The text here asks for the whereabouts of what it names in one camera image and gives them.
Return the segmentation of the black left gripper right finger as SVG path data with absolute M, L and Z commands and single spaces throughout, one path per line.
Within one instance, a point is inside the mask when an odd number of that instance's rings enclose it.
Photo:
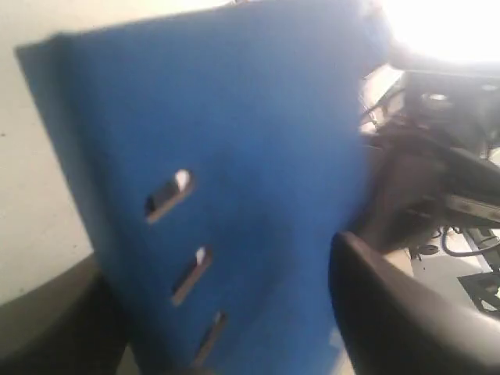
M 456 305 L 351 233 L 333 238 L 331 303 L 357 374 L 497 374 L 499 321 Z

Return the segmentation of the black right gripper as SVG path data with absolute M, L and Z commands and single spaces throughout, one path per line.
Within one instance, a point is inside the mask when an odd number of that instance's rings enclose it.
M 367 198 L 343 233 L 349 248 L 388 254 L 441 226 L 499 226 L 499 168 L 425 130 L 366 135 Z

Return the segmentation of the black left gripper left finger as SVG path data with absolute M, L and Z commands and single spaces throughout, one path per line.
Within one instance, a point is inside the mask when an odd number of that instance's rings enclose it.
M 114 374 L 128 335 L 93 256 L 1 306 L 3 374 Z

